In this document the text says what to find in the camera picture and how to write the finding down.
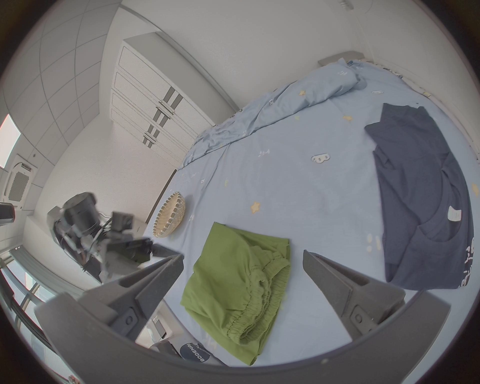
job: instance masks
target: navy blue t-shirt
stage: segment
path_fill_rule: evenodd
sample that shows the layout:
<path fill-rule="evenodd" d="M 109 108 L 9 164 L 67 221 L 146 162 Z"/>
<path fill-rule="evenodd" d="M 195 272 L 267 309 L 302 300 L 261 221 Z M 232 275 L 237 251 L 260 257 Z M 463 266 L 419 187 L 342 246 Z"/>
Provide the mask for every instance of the navy blue t-shirt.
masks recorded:
<path fill-rule="evenodd" d="M 473 259 L 468 188 L 424 107 L 384 104 L 365 127 L 382 199 L 385 276 L 405 289 L 466 285 Z"/>

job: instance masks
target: gray curtain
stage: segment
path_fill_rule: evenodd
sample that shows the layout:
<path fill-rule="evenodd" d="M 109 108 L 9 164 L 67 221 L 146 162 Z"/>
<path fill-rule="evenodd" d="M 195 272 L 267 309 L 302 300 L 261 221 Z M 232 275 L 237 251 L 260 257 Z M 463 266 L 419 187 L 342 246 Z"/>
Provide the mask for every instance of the gray curtain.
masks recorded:
<path fill-rule="evenodd" d="M 43 266 L 23 246 L 10 250 L 12 257 L 27 271 L 40 285 L 43 285 L 52 293 L 67 292 L 75 299 L 83 293 L 83 289 L 62 279 L 48 268 Z"/>

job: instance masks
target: clothing tag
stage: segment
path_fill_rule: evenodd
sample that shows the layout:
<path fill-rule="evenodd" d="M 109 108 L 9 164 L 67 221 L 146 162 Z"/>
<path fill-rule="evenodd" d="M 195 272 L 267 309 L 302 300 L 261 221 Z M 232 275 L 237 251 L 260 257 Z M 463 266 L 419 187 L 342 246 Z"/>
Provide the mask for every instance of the clothing tag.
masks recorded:
<path fill-rule="evenodd" d="M 449 206 L 447 218 L 450 221 L 460 221 L 462 219 L 462 210 L 457 211 L 452 206 Z"/>

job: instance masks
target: window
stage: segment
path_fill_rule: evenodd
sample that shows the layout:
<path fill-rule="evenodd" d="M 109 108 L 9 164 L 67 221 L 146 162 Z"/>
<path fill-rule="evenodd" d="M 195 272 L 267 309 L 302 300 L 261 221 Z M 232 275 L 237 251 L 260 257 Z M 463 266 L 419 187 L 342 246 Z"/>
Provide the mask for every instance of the window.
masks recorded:
<path fill-rule="evenodd" d="M 20 131 L 13 122 L 10 115 L 7 115 L 0 126 L 0 167 L 5 168 L 13 147 L 17 144 Z"/>
<path fill-rule="evenodd" d="M 53 351 L 52 347 L 48 345 L 48 342 L 42 341 L 39 333 L 35 332 L 35 327 L 29 325 L 28 321 L 26 321 L 30 319 L 33 324 L 36 324 L 41 334 L 41 326 L 35 316 L 34 309 L 37 304 L 41 304 L 41 302 L 47 301 L 55 295 L 38 284 L 11 256 L 0 261 L 0 270 L 12 288 L 14 299 L 18 303 L 16 311 L 9 311 L 6 306 L 2 306 L 4 307 L 3 309 L 7 315 L 10 315 L 10 318 L 18 328 L 19 334 L 31 347 L 37 357 L 49 367 L 59 379 L 64 383 L 68 383 L 68 377 L 71 375 L 74 376 L 73 372 L 62 358 Z M 3 291 L 0 290 L 0 299 L 3 294 Z"/>

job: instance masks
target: tiled ceiling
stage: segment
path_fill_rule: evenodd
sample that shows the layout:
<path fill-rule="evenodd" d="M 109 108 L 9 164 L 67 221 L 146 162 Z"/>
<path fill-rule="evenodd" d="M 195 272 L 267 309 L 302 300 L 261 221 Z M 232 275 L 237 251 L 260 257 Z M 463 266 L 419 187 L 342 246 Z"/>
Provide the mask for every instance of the tiled ceiling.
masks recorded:
<path fill-rule="evenodd" d="M 24 210 L 0 227 L 0 251 L 21 240 L 54 166 L 98 115 L 103 47 L 120 0 L 60 0 L 21 43 L 0 82 L 0 120 L 10 113 L 22 132 L 5 169 L 5 187 L 16 154 L 38 168 Z"/>

